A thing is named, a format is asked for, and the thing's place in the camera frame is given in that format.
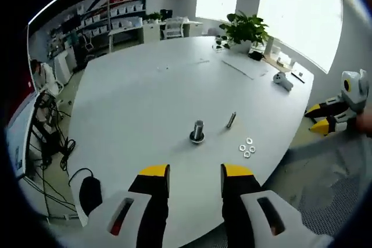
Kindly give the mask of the person's right hand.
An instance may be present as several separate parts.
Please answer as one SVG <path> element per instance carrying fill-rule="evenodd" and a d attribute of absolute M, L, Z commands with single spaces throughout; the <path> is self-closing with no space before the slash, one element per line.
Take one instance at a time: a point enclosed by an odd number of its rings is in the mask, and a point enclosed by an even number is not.
<path fill-rule="evenodd" d="M 366 134 L 367 137 L 372 136 L 372 112 L 371 110 L 365 110 L 362 114 L 356 117 L 356 129 Z"/>

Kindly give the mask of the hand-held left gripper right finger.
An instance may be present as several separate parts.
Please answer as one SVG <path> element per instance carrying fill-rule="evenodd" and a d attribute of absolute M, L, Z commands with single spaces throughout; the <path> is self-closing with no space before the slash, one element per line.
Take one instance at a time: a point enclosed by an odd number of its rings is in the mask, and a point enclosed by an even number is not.
<path fill-rule="evenodd" d="M 244 166 L 221 165 L 221 198 L 229 247 L 328 247 L 333 241 L 307 228 L 296 208 L 263 190 Z"/>

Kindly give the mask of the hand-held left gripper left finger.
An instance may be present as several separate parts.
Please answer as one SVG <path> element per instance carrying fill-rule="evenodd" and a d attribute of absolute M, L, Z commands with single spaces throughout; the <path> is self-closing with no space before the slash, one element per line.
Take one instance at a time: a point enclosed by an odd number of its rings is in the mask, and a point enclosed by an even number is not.
<path fill-rule="evenodd" d="M 101 183 L 87 177 L 88 247 L 161 247 L 169 214 L 168 164 L 150 166 L 126 191 L 102 198 Z"/>

